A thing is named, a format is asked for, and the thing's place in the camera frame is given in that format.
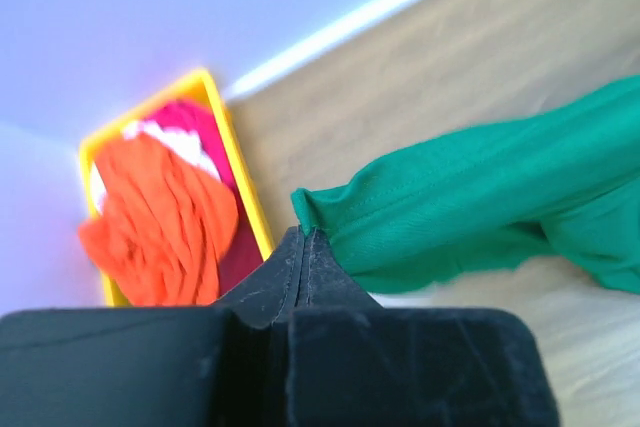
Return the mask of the orange t shirt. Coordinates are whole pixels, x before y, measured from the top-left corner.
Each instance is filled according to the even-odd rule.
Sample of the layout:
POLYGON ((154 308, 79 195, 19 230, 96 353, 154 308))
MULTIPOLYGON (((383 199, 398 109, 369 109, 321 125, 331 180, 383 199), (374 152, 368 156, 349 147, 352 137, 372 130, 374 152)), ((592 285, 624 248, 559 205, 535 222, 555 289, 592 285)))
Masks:
POLYGON ((209 305, 236 234, 232 190, 147 134, 95 158, 102 212, 79 228, 91 261, 138 307, 209 305))

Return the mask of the pink white t shirt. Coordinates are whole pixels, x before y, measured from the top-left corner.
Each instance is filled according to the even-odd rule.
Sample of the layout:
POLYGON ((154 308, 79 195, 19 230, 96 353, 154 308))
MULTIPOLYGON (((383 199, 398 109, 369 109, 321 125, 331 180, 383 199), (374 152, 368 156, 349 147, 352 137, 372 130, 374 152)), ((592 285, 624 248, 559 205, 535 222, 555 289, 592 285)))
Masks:
POLYGON ((204 196, 198 205, 237 211, 237 183, 213 114, 178 99, 118 127, 106 151, 90 163, 90 204, 102 212, 106 200, 133 188, 153 201, 176 189, 204 196))

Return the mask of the green t shirt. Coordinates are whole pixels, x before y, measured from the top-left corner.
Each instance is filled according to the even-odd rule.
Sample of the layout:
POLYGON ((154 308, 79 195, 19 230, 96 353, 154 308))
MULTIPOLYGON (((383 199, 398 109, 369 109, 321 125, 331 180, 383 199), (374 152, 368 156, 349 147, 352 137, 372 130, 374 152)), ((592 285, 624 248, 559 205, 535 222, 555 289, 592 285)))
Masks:
POLYGON ((392 152, 345 185, 291 200, 302 229, 324 232, 375 294, 553 255, 637 293, 639 80, 392 152))

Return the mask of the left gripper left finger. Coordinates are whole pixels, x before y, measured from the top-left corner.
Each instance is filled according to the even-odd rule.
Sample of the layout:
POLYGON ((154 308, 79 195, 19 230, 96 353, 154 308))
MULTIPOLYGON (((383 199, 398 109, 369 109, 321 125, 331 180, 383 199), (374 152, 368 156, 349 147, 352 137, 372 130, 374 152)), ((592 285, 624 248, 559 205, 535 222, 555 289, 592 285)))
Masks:
POLYGON ((5 426, 282 426, 305 236, 206 307, 48 309, 1 320, 5 426))

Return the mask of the dark red t shirt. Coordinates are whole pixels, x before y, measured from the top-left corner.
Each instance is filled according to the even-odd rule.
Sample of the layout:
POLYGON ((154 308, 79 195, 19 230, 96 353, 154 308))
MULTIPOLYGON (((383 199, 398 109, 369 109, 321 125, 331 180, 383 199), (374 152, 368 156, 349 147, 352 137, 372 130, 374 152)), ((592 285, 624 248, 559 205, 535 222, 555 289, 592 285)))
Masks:
POLYGON ((220 297, 236 287, 263 262, 240 193, 236 187, 232 188, 232 192, 238 209, 238 225, 232 244, 218 265, 220 297))

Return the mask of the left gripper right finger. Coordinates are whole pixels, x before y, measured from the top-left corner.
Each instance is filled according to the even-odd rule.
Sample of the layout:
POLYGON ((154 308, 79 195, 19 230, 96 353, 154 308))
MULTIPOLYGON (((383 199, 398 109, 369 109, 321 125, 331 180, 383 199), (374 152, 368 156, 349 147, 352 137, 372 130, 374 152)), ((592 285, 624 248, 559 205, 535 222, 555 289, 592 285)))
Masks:
POLYGON ((347 277, 325 235, 304 238, 288 323, 290 426, 557 426, 536 339, 493 308, 391 308, 347 277))

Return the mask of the yellow plastic bin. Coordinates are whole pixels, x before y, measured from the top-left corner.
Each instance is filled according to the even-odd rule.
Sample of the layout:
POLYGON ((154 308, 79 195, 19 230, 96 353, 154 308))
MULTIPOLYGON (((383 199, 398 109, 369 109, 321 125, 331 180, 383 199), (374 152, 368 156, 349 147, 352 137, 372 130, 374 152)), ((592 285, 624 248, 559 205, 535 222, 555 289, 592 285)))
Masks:
POLYGON ((169 125, 178 126, 175 117, 161 115, 159 111, 173 101, 181 101, 192 108, 200 108, 209 115, 215 127, 200 129, 201 139, 212 151, 212 160, 221 179, 240 193, 247 217, 259 246, 263 261, 274 250, 274 242, 262 205, 251 179, 249 169, 238 142, 230 110, 227 109, 215 81, 205 68, 196 68, 152 95, 96 132, 85 137, 79 147, 79 165, 87 199, 89 215, 96 217, 97 179, 91 173, 93 161, 101 148, 121 133, 128 123, 148 118, 160 118, 169 125))

